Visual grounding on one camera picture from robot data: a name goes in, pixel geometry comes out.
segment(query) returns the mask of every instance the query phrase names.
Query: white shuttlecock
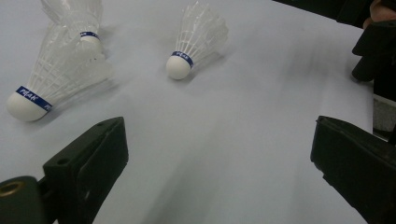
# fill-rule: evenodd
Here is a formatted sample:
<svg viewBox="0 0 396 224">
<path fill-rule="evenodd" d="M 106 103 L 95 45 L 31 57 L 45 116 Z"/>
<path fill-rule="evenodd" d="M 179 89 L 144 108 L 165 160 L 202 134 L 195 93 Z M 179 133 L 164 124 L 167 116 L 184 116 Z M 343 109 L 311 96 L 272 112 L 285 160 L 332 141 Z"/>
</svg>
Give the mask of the white shuttlecock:
<svg viewBox="0 0 396 224">
<path fill-rule="evenodd" d="M 50 24 L 35 67 L 25 87 L 7 100 L 7 110 L 23 121 L 46 115 L 53 105 L 112 76 L 111 64 L 79 36 L 69 40 L 68 29 Z"/>
<path fill-rule="evenodd" d="M 101 0 L 41 0 L 44 12 L 58 25 L 70 29 L 73 39 L 80 35 L 81 40 L 92 42 L 102 52 L 98 31 L 103 14 Z"/>
<path fill-rule="evenodd" d="M 182 79 L 204 57 L 217 51 L 227 40 L 225 20 L 209 8 L 196 2 L 184 10 L 176 50 L 166 63 L 168 76 Z"/>
</svg>

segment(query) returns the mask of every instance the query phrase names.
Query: clamp jaw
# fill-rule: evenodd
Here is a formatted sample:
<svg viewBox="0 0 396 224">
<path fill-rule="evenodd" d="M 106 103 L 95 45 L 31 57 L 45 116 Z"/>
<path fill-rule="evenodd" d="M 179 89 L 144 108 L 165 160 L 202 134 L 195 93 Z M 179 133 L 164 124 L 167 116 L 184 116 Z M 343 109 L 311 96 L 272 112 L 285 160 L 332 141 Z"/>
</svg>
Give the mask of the clamp jaw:
<svg viewBox="0 0 396 224">
<path fill-rule="evenodd" d="M 339 119 L 317 120 L 311 161 L 369 224 L 396 223 L 395 137 L 385 142 Z"/>
<path fill-rule="evenodd" d="M 0 183 L 0 223 L 93 223 L 127 162 L 123 118 L 102 121 L 47 161 L 40 181 Z"/>
</svg>

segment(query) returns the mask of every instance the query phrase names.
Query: white surface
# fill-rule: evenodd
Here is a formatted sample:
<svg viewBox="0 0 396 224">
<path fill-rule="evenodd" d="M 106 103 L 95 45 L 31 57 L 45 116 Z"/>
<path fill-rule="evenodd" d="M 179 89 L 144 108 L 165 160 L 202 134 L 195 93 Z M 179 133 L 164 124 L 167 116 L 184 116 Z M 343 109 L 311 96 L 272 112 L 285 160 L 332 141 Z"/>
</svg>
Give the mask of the white surface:
<svg viewBox="0 0 396 224">
<path fill-rule="evenodd" d="M 361 30 L 268 0 L 213 0 L 228 45 L 174 81 L 165 64 L 189 3 L 104 0 L 99 36 L 116 75 L 24 123 L 6 100 L 48 19 L 39 1 L 2 2 L 0 180 L 41 178 L 93 124 L 124 116 L 130 162 L 94 223 L 364 223 L 309 160 L 319 115 L 371 130 L 372 89 L 348 77 Z"/>
</svg>

